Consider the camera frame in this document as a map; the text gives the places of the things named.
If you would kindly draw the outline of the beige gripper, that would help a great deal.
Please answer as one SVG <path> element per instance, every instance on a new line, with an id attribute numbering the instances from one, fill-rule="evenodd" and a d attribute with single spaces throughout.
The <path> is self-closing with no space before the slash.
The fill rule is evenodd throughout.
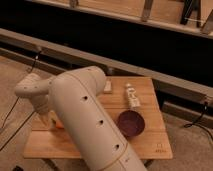
<path id="1" fill-rule="evenodd" d="M 50 118 L 47 115 L 50 111 L 49 99 L 47 96 L 36 96 L 32 99 L 32 105 L 35 111 L 40 114 L 40 120 L 46 128 L 51 127 Z"/>

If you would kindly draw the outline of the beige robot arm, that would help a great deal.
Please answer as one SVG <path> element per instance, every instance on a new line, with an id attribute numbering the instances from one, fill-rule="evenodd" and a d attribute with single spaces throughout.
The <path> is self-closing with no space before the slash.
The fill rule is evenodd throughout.
<path id="1" fill-rule="evenodd" d="M 15 94 L 41 115 L 54 111 L 91 171 L 147 171 L 97 99 L 106 75 L 97 66 L 66 71 L 48 79 L 31 73 Z"/>

